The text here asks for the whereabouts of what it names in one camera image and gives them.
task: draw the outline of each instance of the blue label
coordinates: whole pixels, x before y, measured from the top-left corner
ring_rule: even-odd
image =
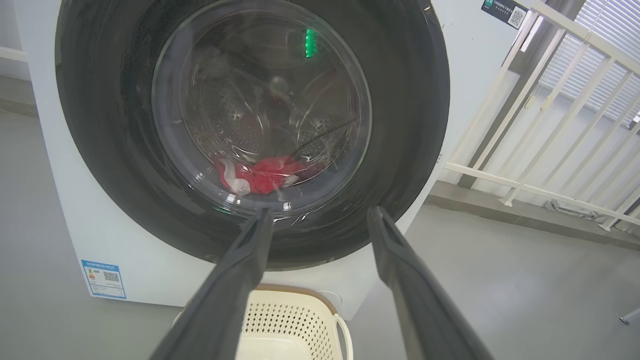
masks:
[[[122,285],[122,274],[117,265],[82,260],[82,266],[91,295],[116,299],[127,298]]]

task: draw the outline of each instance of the gray floor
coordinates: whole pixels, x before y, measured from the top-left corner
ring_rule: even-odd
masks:
[[[496,359],[638,359],[640,253],[423,206],[406,234]],[[356,354],[402,352],[381,284],[351,322]]]
[[[592,220],[547,210],[518,200],[513,201],[513,207],[505,206],[499,199],[500,197],[490,193],[436,181],[424,203],[507,224],[640,251],[640,238],[634,234],[625,233],[615,227],[611,227],[611,231],[604,231]]]
[[[408,231],[496,359],[637,359],[640,253],[424,206]],[[145,359],[177,308],[93,299],[37,120],[0,113],[0,359]],[[378,283],[349,323],[357,359],[404,357]]]
[[[36,119],[0,111],[0,359],[146,359],[180,310],[94,299]]]

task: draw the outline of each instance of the washing machine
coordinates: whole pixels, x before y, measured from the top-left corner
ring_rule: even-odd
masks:
[[[407,230],[513,43],[481,5],[16,1],[88,294],[183,306],[271,208],[262,282],[353,317],[367,208]]]

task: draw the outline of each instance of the white laundry basket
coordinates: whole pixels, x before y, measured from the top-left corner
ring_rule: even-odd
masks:
[[[290,286],[260,286],[247,301],[236,360],[342,360],[338,326],[346,360],[353,360],[349,329],[322,295]]]

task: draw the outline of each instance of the black label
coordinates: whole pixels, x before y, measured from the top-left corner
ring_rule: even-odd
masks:
[[[514,0],[484,0],[482,10],[516,29],[520,29],[527,15],[527,8]]]

